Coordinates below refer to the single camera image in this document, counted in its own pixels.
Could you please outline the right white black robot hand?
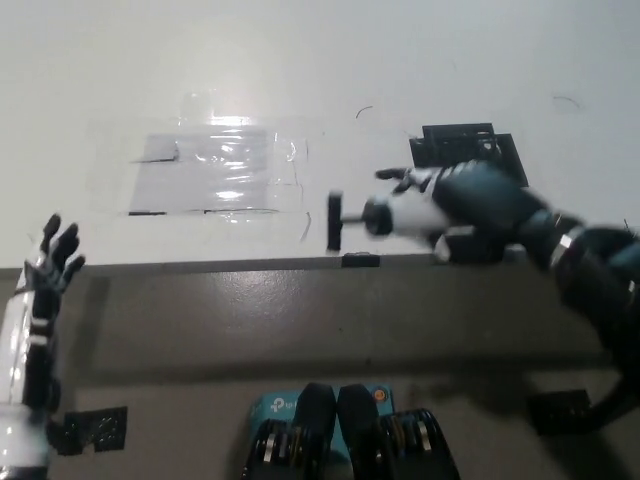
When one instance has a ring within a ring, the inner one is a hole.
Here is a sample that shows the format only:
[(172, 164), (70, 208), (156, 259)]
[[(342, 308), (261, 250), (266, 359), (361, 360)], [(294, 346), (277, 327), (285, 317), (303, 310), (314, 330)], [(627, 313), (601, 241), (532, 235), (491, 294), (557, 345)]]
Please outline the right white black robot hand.
[(521, 231), (549, 207), (486, 161), (453, 167), (390, 168), (376, 172), (398, 184), (363, 208), (366, 230), (424, 240), (436, 258), (453, 264), (497, 263)]

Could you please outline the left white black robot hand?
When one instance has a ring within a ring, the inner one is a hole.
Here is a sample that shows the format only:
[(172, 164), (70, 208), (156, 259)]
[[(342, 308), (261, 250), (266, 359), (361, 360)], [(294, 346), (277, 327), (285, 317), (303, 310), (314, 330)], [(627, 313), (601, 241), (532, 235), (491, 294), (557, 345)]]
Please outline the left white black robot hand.
[(77, 252), (79, 245), (78, 225), (62, 229), (55, 213), (24, 260), (1, 322), (3, 405), (34, 411), (57, 408), (56, 323), (63, 295), (85, 264), (85, 256)]

